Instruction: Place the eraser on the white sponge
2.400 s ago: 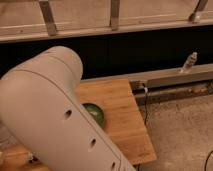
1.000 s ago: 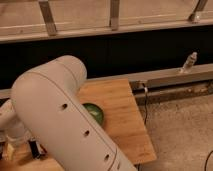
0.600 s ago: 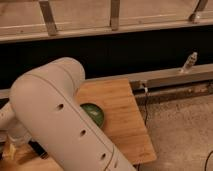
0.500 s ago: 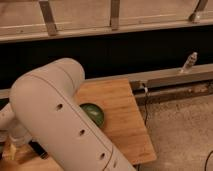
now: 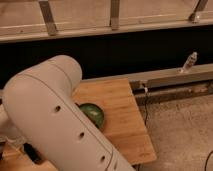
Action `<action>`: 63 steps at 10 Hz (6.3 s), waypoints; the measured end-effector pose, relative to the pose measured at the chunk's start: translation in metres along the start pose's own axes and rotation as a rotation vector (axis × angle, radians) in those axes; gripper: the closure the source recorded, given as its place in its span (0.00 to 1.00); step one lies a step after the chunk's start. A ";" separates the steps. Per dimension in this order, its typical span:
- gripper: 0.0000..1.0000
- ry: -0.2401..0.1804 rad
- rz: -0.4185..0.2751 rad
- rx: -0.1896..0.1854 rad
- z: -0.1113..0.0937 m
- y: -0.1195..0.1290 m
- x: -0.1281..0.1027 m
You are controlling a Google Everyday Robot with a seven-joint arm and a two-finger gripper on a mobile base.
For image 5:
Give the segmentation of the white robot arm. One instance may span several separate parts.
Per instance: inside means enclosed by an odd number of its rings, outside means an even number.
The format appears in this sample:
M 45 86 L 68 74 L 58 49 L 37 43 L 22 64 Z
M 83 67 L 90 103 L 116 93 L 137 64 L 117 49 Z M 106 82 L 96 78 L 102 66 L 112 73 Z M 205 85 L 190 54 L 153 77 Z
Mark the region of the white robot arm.
M 66 55 L 13 76 L 2 93 L 0 139 L 31 144 L 59 171 L 134 171 L 71 99 L 81 80 Z

